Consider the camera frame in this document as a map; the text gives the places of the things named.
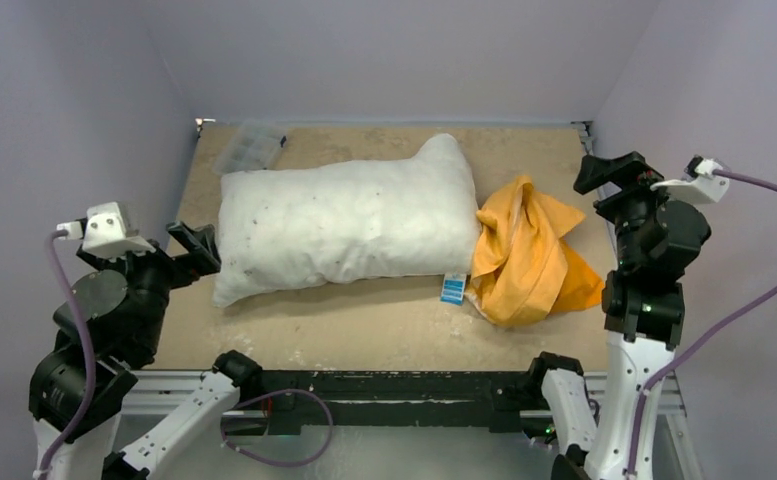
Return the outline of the white pillow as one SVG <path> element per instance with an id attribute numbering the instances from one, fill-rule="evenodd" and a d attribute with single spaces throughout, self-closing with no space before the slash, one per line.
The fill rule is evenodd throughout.
<path id="1" fill-rule="evenodd" d="M 480 234 L 471 167 L 450 134 L 399 160 L 221 180 L 212 302 L 371 278 L 468 274 Z"/>

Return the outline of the orange Mickey Mouse pillowcase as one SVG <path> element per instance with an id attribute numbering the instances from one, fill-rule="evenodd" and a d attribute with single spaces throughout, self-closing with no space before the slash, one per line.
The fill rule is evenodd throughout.
<path id="1" fill-rule="evenodd" d="M 491 324 L 537 324 L 601 303 L 605 282 L 565 240 L 585 214 L 520 175 L 477 211 L 481 233 L 465 298 Z"/>

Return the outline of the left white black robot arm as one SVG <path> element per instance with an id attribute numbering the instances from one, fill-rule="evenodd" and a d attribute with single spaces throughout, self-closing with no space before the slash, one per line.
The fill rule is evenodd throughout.
<path id="1" fill-rule="evenodd" d="M 109 217 L 60 224 L 45 249 L 65 302 L 53 315 L 53 350 L 29 383 L 38 441 L 37 479 L 151 479 L 192 435 L 233 406 L 262 395 L 261 367 L 229 351 L 217 357 L 192 396 L 136 443 L 113 448 L 136 371 L 158 351 L 172 291 L 220 269 L 215 230 L 171 223 L 177 256 Z"/>

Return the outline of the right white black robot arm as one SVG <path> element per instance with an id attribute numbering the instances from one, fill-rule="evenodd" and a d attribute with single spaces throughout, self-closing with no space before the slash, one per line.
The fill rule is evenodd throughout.
<path id="1" fill-rule="evenodd" d="M 711 235 L 700 206 L 727 190 L 717 169 L 717 161 L 696 156 L 684 178 L 668 179 L 636 152 L 583 157 L 577 193 L 616 187 L 594 204 L 616 242 L 616 265 L 601 298 L 608 372 L 603 400 L 593 404 L 577 360 L 544 352 L 531 363 L 525 392 L 533 404 L 549 408 L 559 448 L 553 478 L 652 477 L 658 389 L 685 318 L 681 280 Z"/>

